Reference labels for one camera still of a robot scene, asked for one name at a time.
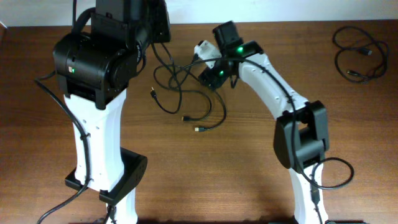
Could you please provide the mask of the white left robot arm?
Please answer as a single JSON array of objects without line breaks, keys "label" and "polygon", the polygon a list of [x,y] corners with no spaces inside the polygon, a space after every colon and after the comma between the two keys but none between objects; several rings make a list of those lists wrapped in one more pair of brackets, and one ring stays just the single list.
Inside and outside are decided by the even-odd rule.
[{"label": "white left robot arm", "polygon": [[165,1],[97,1],[73,16],[53,49],[55,73],[72,117],[77,164],[67,186],[93,189],[106,223],[137,223],[136,187],[147,158],[121,147],[121,113],[129,81],[146,64],[146,49],[169,42]]}]

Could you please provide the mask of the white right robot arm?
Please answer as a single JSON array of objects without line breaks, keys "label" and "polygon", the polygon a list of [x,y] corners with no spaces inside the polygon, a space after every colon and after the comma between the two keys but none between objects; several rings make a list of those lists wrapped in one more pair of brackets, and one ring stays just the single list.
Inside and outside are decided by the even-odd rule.
[{"label": "white right robot arm", "polygon": [[275,70],[261,46],[244,42],[234,22],[213,29],[216,44],[200,41],[194,53],[206,63],[200,75],[212,89],[237,76],[259,96],[276,120],[274,151],[289,171],[294,191],[292,223],[327,223],[323,204],[322,160],[329,148],[328,121],[320,101],[309,102]]}]

